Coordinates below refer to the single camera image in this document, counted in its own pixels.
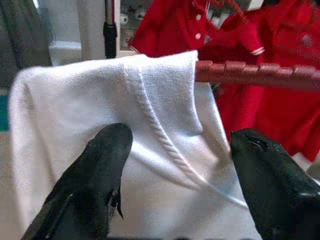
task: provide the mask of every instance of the white knit garment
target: white knit garment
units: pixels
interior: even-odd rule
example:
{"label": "white knit garment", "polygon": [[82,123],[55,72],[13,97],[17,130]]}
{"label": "white knit garment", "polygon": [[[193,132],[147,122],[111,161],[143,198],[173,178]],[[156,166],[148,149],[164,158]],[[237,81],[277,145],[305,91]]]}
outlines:
{"label": "white knit garment", "polygon": [[110,237],[261,239],[244,201],[197,52],[136,55],[20,72],[10,98],[14,184],[24,230],[104,126],[127,124],[124,220]]}

